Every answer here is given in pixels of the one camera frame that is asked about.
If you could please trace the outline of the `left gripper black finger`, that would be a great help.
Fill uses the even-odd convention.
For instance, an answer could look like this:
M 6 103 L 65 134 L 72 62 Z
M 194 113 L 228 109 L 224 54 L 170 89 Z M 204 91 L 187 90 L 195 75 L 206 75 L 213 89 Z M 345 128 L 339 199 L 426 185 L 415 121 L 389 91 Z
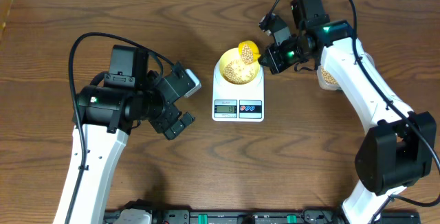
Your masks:
M 182 115 L 180 121 L 184 126 L 189 126 L 195 121 L 195 117 L 192 116 L 189 112 L 185 112 L 185 114 Z
M 174 123 L 170 128 L 166 129 L 164 131 L 164 136 L 168 140 L 175 139 L 184 129 L 186 128 L 185 124 L 178 120 L 176 123 Z

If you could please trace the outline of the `yellow measuring scoop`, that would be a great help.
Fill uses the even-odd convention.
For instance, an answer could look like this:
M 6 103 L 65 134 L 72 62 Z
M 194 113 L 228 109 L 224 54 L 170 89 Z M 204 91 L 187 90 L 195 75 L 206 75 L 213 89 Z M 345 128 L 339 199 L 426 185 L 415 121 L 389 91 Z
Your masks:
M 243 41 L 239 43 L 238 49 L 239 56 L 246 65 L 256 62 L 261 56 L 258 46 L 253 41 Z

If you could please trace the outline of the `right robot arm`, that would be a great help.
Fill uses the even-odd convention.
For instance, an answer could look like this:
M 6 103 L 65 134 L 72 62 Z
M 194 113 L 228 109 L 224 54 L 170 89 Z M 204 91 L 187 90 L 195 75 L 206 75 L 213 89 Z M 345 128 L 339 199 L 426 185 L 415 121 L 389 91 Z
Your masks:
M 335 223 L 374 223 L 382 210 L 439 163 L 434 151 L 437 125 L 431 114 L 415 113 L 386 84 L 364 51 L 355 29 L 332 21 L 321 0 L 293 0 L 297 34 L 273 12 L 259 23 L 273 43 L 259 58 L 273 74 L 301 69 L 313 59 L 327 71 L 355 109 L 365 132 L 355 156 L 358 182 Z

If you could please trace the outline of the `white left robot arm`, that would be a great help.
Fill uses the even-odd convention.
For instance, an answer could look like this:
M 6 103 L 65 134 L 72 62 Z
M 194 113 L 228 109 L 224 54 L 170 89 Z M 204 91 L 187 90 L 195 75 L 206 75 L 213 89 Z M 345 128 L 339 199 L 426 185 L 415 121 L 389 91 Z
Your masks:
M 101 223 L 113 174 L 135 121 L 147 121 L 166 139 L 194 122 L 175 101 L 200 87 L 194 73 L 175 63 L 167 76 L 148 69 L 157 56 L 146 49 L 116 45 L 107 72 L 76 96 L 80 120 L 72 137 L 67 178 L 55 223 Z

